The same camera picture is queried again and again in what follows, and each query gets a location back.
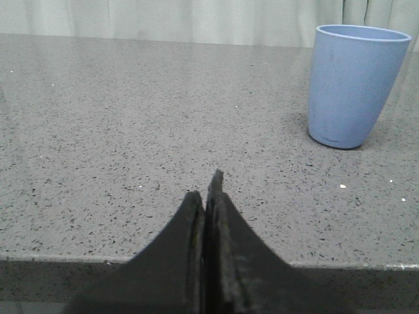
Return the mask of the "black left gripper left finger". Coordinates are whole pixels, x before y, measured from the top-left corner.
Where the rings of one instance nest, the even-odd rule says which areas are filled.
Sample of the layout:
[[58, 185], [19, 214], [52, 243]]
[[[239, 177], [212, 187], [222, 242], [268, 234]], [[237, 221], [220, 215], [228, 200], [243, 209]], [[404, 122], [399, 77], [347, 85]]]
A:
[[138, 255], [89, 284], [64, 313], [200, 313], [205, 213], [198, 192]]

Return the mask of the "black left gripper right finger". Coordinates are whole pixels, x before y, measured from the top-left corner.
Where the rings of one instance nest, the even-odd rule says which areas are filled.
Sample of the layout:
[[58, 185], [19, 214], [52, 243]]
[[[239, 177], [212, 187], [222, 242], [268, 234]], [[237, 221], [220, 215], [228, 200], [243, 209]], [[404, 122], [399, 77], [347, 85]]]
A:
[[219, 169], [208, 187], [204, 248], [207, 313], [356, 312], [263, 242], [223, 192]]

